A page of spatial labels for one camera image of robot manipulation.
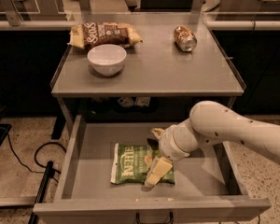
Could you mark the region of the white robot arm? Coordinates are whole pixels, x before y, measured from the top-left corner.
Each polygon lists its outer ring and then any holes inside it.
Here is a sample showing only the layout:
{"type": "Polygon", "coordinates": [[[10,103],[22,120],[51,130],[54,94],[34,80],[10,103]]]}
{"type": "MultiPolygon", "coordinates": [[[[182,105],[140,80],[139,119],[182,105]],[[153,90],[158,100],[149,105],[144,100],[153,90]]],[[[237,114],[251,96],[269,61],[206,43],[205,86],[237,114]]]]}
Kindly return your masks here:
{"type": "Polygon", "coordinates": [[[145,186],[152,188],[180,161],[202,147],[225,141],[244,145],[280,165],[280,126],[245,118],[226,106],[201,101],[193,106],[189,117],[166,129],[154,128],[160,156],[153,160],[145,186]]]}

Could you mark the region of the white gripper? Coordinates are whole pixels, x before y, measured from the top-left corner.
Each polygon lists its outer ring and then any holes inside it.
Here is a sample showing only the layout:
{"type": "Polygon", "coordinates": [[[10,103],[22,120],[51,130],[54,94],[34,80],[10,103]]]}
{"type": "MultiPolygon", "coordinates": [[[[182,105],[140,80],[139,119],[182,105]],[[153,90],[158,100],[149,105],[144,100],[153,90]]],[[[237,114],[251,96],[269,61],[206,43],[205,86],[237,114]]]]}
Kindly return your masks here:
{"type": "Polygon", "coordinates": [[[159,151],[162,157],[155,157],[147,173],[145,186],[152,188],[172,169],[172,161],[180,161],[189,154],[183,151],[174,140],[175,125],[163,130],[153,128],[151,132],[159,139],[159,151]]]}

